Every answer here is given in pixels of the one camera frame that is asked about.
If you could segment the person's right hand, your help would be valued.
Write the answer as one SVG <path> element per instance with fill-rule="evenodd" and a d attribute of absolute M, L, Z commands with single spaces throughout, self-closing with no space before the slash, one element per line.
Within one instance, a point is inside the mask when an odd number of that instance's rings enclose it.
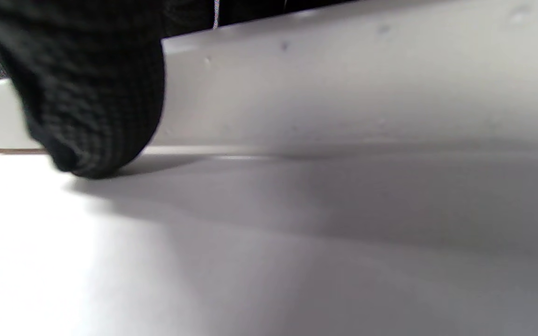
<path fill-rule="evenodd" d="M 0 0 L 0 59 L 28 133 L 88 179 L 134 160 L 162 118 L 162 40 L 335 0 Z"/>

